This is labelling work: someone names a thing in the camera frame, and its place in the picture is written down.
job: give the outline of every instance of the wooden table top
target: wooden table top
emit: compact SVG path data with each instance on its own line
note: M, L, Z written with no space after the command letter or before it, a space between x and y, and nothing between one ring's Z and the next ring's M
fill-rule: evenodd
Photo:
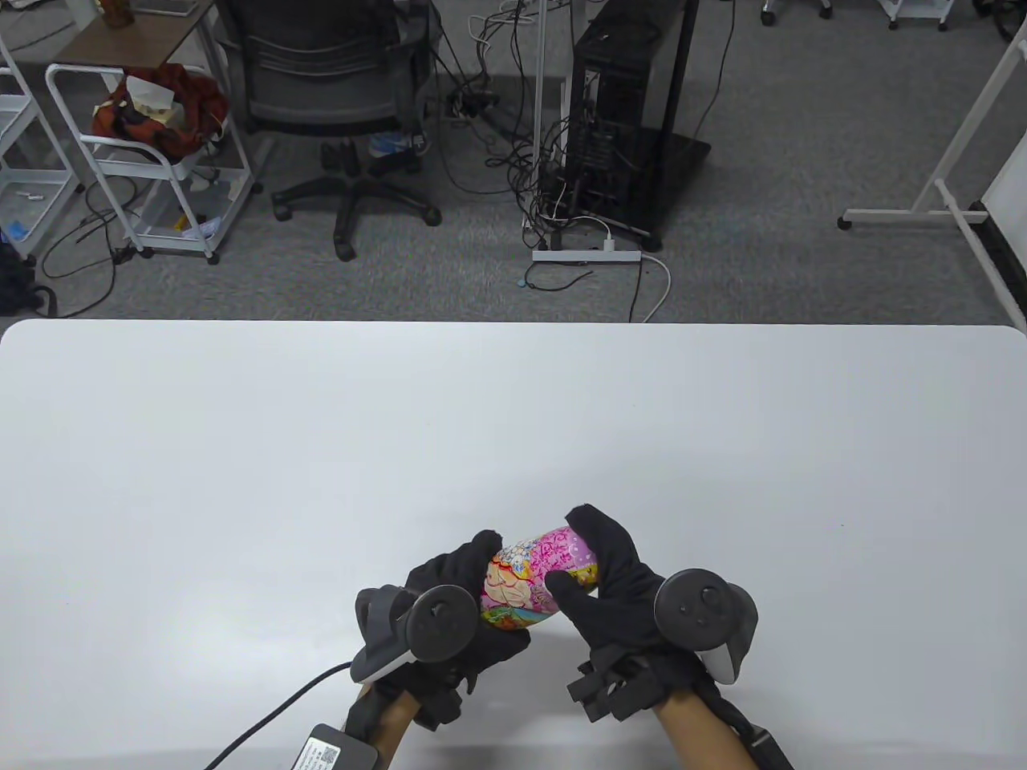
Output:
M112 30L97 16L55 57L60 64L155 69L178 50L214 0L199 0L188 16L137 13L136 23Z

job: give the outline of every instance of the backpack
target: backpack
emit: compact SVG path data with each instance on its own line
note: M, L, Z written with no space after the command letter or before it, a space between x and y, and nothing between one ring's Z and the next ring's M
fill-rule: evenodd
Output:
M6 240L0 241L0 315L17 315L24 310L40 312L45 294L50 300L46 315L56 314L56 297L49 286L36 283L36 271Z
M162 85L175 92L182 105L184 125L170 128L132 107L125 78ZM228 100L213 78L195 75L179 64L163 64L156 70L125 70L125 78L97 108L92 133L98 137L142 142L159 151L172 163L198 152L212 139L219 139L228 119Z

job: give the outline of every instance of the hand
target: hand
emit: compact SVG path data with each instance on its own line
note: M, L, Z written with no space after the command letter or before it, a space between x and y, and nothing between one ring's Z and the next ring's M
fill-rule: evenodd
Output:
M442 553L415 567L407 577L406 586L425 591L436 585L458 585L477 600L489 562L502 545L497 533L483 530L453 552ZM385 677L383 684L406 690L422 705L441 692L455 690L462 681L467 682L469 695L482 671L514 657L530 642L525 629L500 630L480 617L470 644L453 658L441 663L407 663Z
M436 585L459 585L477 601L485 585L489 562L502 547L503 539L498 533L483 530L452 553L442 553L415 567L407 576L406 586L425 591ZM531 637L526 629L504 631L479 618L470 644L451 660L431 665L453 669L460 675L460 679L466 679L467 693L470 694L478 675L512 658L530 643Z
M617 647L645 657L668 690L692 690L713 680L698 657L668 642L656 626L653 600L663 578L639 560L627 531L593 505L567 514L567 524L596 554L599 592L588 595L566 572L550 572L545 587L592 652Z

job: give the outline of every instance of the black glove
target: black glove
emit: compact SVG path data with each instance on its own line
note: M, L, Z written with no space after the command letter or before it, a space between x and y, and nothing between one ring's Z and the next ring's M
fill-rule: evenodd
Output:
M442 553L420 567L415 567L407 576L406 586L423 592L436 585L459 585L477 600L482 595L489 562L502 547L503 539L498 533L482 530L469 543L464 543L452 553ZM466 680L469 695L474 689L478 675L496 663L512 658L530 643L531 637L526 629L503 631L479 618L473 639L459 655L444 663L417 665L430 670L436 679L455 682L453 687Z
M485 584L489 562L502 547L502 538L497 533L483 530L452 553L442 553L415 567L407 576L406 586L423 592L436 585L458 585L477 600ZM527 630L499 630L479 617L470 644L451 659L441 663L406 663L375 682L371 693L350 709L347 733L366 741L377 727L384 707L405 691L421 706L415 719L417 724L434 730L440 724L453 722L460 716L461 699L456 692L459 684L466 681L469 695L482 671L514 657L530 642Z
M634 656L667 695L697 685L716 688L698 657L672 645L656 627L653 600L663 578L639 560L627 531L593 505L580 505L566 518L596 554L599 593L588 595L566 572L550 572L545 587L592 649L596 668Z

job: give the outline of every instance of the chair caster wheel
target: chair caster wheel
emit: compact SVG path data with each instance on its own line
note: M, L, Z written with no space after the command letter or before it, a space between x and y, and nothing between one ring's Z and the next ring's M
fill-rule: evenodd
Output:
M335 241L335 256L339 258L340 262L352 262L356 259L356 249L353 248L352 243L337 240Z

